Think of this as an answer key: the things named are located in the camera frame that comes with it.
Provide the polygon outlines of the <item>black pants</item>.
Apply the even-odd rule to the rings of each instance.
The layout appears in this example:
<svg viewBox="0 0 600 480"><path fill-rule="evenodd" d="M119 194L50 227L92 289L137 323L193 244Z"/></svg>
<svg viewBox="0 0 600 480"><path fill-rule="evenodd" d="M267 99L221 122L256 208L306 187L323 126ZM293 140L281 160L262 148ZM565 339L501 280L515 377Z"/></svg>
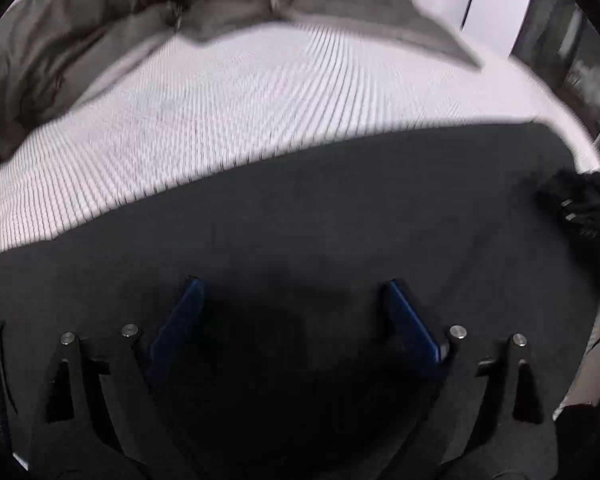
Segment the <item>black pants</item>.
<svg viewBox="0 0 600 480"><path fill-rule="evenodd" d="M551 479L600 258L534 202L540 124L248 162L0 252L0 479ZM171 365L150 346L191 280ZM382 288L441 324L396 343Z"/></svg>

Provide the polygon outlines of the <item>white honeycomb mattress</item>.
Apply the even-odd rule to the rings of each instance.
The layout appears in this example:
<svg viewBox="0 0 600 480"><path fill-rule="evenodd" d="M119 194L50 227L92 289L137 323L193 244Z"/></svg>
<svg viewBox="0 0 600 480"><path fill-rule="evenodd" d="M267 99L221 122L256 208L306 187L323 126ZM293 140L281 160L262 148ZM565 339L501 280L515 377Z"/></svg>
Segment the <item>white honeycomb mattress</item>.
<svg viewBox="0 0 600 480"><path fill-rule="evenodd" d="M95 99L37 128L0 168L0 252L168 188L312 145L470 122L542 122L582 172L585 128L528 68L479 68L318 26L174 38Z"/></svg>

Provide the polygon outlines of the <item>grey duvet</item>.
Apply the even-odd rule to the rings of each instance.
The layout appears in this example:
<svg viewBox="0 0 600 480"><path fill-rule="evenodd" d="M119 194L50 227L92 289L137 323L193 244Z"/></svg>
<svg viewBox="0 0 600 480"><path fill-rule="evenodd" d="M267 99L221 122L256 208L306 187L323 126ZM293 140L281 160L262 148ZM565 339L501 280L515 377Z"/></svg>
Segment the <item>grey duvet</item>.
<svg viewBox="0 0 600 480"><path fill-rule="evenodd" d="M112 86L175 34L327 25L478 60L412 0L20 0L0 18L0 165L30 132Z"/></svg>

